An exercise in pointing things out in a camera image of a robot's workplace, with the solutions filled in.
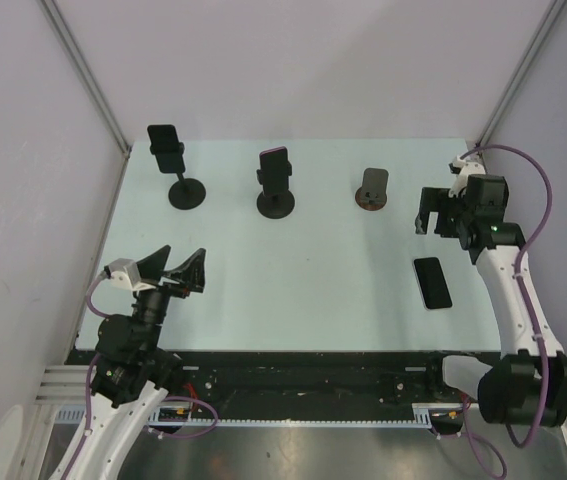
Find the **purple-edged phone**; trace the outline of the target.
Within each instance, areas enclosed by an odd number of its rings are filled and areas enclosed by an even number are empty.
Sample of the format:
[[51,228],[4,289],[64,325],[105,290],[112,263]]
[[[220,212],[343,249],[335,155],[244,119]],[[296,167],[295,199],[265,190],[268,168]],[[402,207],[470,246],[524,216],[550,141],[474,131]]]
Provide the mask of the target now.
[[257,170],[258,183],[266,197],[280,195],[289,190],[291,164],[286,147],[276,147],[259,154],[260,168]]

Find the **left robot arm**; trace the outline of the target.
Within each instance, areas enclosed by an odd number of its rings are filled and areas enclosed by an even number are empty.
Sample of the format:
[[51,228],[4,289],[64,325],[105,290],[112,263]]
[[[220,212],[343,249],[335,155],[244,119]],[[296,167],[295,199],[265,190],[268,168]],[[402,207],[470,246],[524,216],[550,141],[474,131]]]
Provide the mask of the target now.
[[165,245],[141,260],[119,258],[90,285],[88,297],[108,281],[130,292],[134,302],[128,315],[86,303],[101,323],[85,379],[85,410],[53,478],[117,478],[150,415],[182,392],[183,361],[158,342],[170,300],[203,292],[206,251],[200,248],[168,269],[170,252]]

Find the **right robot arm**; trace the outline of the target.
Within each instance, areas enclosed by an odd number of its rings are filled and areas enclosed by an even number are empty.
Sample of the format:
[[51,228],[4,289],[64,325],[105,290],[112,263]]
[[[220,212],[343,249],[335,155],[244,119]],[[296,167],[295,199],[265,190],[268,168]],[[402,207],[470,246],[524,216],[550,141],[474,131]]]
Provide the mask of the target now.
[[567,355],[551,331],[529,271],[520,226],[505,221],[509,188],[504,178],[467,177],[459,193],[425,187],[415,231],[456,239],[483,280],[497,322],[501,356],[489,366],[468,355],[448,355],[426,373],[424,388],[436,401],[458,391],[477,400],[491,424],[558,427],[567,418]]

